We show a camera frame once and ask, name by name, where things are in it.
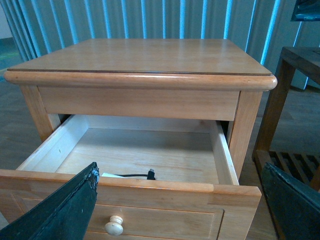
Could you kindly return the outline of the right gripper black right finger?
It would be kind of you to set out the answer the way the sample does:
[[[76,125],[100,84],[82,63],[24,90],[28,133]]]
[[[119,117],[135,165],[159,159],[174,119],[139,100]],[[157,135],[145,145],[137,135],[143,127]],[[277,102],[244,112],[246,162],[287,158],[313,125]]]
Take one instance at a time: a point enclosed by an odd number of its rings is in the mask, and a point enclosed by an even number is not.
[[[287,240],[320,238],[320,193],[271,163],[261,172],[271,211]]]

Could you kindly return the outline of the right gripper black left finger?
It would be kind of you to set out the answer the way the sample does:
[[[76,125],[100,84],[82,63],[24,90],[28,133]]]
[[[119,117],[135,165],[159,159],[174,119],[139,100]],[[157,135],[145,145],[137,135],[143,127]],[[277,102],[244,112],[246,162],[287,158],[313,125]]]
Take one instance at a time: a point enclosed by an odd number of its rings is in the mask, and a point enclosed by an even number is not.
[[[97,201],[99,168],[92,162],[0,231],[2,240],[82,240]]]

